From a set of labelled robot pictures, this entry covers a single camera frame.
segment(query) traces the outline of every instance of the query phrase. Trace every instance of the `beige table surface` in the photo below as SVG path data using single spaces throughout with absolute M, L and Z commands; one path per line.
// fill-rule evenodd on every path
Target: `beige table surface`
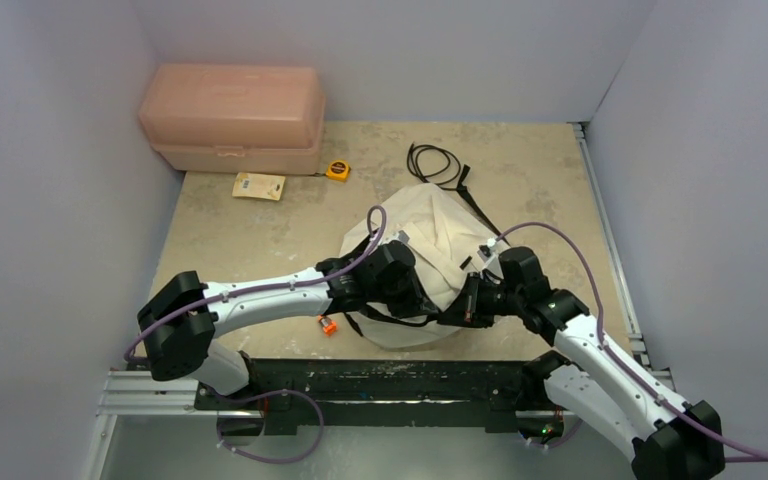
M 328 162 L 345 159 L 352 167 L 348 182 L 288 177 L 278 202 L 232 198 L 232 174 L 188 173 L 152 294 L 185 270 L 196 270 L 202 281 L 242 282 L 296 272 L 336 256 L 344 233 L 371 205 L 418 182 L 405 167 L 411 142 L 441 146 L 470 165 L 466 184 L 500 229 L 539 220 L 571 236 L 593 268 L 607 332 L 629 349 L 584 162 L 572 127 L 564 124 L 329 122 L 321 171 Z M 423 154 L 425 171 L 442 162 L 435 155 Z M 515 232 L 509 240 L 537 253 L 554 287 L 570 289 L 595 308 L 584 270 L 563 240 L 537 228 Z M 240 329 L 220 342 L 252 356 L 280 358 L 528 360 L 549 349 L 513 317 L 489 329 L 463 329 L 398 351 L 358 336 L 342 315 L 333 318 L 339 331 L 330 338 L 306 317 Z

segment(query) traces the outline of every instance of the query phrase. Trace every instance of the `table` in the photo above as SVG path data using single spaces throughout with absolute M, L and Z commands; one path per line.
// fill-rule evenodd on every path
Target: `table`
M 288 177 L 278 202 L 231 197 L 233 174 L 187 173 L 152 295 L 185 270 L 198 271 L 202 281 L 242 282 L 337 256 L 343 235 L 371 205 L 419 181 L 405 166 L 412 142 L 446 148 L 470 165 L 466 184 L 500 229 L 539 220 L 572 237 L 596 277 L 606 331 L 629 350 L 599 214 L 573 128 L 566 124 L 328 122 L 322 171 L 342 158 L 352 167 L 349 180 Z M 423 154 L 427 171 L 443 161 L 434 156 Z M 554 287 L 571 290 L 595 308 L 584 270 L 563 240 L 542 229 L 520 230 L 509 240 L 537 253 Z M 341 315 L 334 319 L 339 331 L 332 337 L 312 318 L 292 318 L 237 330 L 220 342 L 254 357 L 274 358 L 529 360 L 549 349 L 513 317 L 490 329 L 463 329 L 399 350 L 358 336 Z

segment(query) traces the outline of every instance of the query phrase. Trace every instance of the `storage box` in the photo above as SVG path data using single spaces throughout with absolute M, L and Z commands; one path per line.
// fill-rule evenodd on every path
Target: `storage box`
M 325 96 L 311 68 L 162 65 L 139 112 L 177 170 L 315 173 Z

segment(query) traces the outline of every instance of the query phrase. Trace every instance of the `white wall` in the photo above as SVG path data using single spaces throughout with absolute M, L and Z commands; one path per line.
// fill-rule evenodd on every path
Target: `white wall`
M 164 61 L 310 65 L 336 120 L 589 120 L 655 0 L 134 0 Z
M 658 2 L 588 138 L 653 360 L 768 447 L 768 2 Z
M 0 0 L 0 479 L 74 479 L 179 178 L 135 121 L 127 0 Z

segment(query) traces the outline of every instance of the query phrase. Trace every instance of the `cloth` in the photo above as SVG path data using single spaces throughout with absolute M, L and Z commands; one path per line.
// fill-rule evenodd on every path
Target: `cloth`
M 416 274 L 423 289 L 438 308 L 445 310 L 460 293 L 466 274 L 485 268 L 478 248 L 496 235 L 433 184 L 404 187 L 381 206 L 387 210 L 387 228 L 383 238 L 404 232 L 402 237 L 407 236 L 406 244 L 416 257 Z M 343 237 L 340 255 L 352 251 L 367 236 L 364 220 Z M 499 247 L 499 252 L 505 249 L 504 246 Z M 467 258 L 470 258 L 469 262 L 461 269 Z M 497 267 L 491 270 L 497 275 L 500 273 Z M 385 315 L 389 314 L 382 304 L 372 303 L 370 306 Z M 460 329 L 436 322 L 409 327 L 371 320 L 355 313 L 351 317 L 364 337 L 385 348 L 426 344 Z M 422 323 L 425 317 L 402 320 Z

